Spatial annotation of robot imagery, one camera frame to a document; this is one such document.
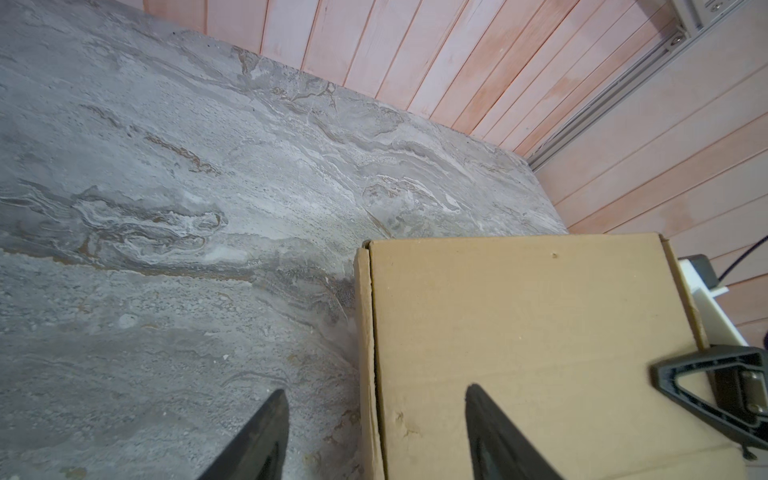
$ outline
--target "metal screw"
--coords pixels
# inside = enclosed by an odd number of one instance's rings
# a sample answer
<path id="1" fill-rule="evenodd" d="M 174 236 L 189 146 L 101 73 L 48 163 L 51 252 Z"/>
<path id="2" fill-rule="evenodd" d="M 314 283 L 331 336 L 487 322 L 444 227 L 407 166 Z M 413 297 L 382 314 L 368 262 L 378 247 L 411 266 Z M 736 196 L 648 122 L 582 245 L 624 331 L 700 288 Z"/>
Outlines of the metal screw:
<path id="1" fill-rule="evenodd" d="M 755 405 L 754 403 L 750 403 L 748 406 L 746 406 L 746 409 L 754 413 L 755 415 L 759 415 L 766 411 L 763 407 L 759 405 Z"/>

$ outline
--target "wooden wall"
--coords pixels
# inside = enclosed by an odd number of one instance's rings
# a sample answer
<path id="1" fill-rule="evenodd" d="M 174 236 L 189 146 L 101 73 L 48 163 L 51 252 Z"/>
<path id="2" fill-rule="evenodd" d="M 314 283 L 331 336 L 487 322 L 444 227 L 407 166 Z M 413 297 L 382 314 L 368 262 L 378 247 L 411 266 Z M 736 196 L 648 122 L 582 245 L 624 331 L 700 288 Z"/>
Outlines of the wooden wall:
<path id="1" fill-rule="evenodd" d="M 674 31 L 666 0 L 121 0 L 529 156 Z"/>
<path id="2" fill-rule="evenodd" d="M 768 2 L 752 0 L 538 172 L 572 233 L 657 231 L 722 273 L 768 234 Z M 761 346 L 768 244 L 720 305 Z"/>

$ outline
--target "white plastic part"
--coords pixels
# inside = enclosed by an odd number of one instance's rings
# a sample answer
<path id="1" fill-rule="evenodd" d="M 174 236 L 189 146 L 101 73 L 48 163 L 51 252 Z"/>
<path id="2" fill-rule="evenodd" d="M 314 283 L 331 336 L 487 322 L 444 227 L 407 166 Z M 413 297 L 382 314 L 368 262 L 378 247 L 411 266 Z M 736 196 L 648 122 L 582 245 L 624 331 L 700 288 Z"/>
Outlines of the white plastic part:
<path id="1" fill-rule="evenodd" d="M 719 286 L 710 291 L 689 260 L 679 260 L 678 263 L 691 296 L 694 298 L 694 305 L 699 310 L 701 323 L 710 344 L 747 346 L 744 337 L 715 301 L 715 296 L 727 292 L 728 287 Z"/>

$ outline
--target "black cable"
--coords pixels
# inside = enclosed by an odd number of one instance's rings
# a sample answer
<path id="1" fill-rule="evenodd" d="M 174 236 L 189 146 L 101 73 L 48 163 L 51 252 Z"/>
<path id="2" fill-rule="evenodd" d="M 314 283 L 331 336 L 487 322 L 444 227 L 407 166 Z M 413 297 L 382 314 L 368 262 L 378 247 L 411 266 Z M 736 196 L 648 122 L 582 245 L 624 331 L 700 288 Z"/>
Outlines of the black cable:
<path id="1" fill-rule="evenodd" d="M 749 255 L 750 253 L 752 253 L 753 251 L 755 251 L 755 250 L 757 249 L 757 247 L 759 247 L 760 245 L 762 245 L 763 243 L 765 243 L 765 242 L 766 242 L 766 240 L 768 240 L 768 235 L 766 235 L 765 237 L 763 237 L 763 239 L 762 239 L 761 241 L 759 241 L 759 242 L 755 243 L 754 245 L 752 245 L 752 246 L 750 247 L 750 249 L 749 249 L 749 250 L 747 250 L 746 252 L 742 253 L 742 254 L 741 254 L 741 257 L 737 258 L 735 262 L 733 262 L 732 264 L 730 264 L 730 266 L 729 266 L 728 268 L 726 268 L 726 269 L 725 269 L 725 272 L 723 272 L 723 274 L 722 274 L 722 275 L 720 275 L 720 278 L 718 278 L 718 279 L 717 279 L 717 282 L 718 282 L 718 283 L 722 283 L 722 282 L 723 282 L 723 278 L 725 278 L 725 276 L 726 276 L 728 273 L 730 273 L 730 271 L 731 271 L 731 270 L 733 270 L 734 268 L 736 268 L 736 265 L 738 265 L 738 264 L 741 262 L 741 260 L 744 260 L 744 259 L 746 258 L 746 256 L 747 256 L 747 255 Z"/>

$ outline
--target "brown cardboard box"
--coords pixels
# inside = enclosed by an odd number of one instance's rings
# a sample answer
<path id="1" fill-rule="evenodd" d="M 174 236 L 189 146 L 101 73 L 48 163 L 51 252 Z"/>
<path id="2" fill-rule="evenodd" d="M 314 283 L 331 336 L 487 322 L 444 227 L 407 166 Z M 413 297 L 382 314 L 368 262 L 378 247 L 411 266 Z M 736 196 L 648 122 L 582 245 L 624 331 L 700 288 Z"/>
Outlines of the brown cardboard box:
<path id="1" fill-rule="evenodd" d="M 658 235 L 377 240 L 356 283 L 367 478 L 471 479 L 474 382 L 565 480 L 746 478 L 650 384 L 706 344 Z"/>

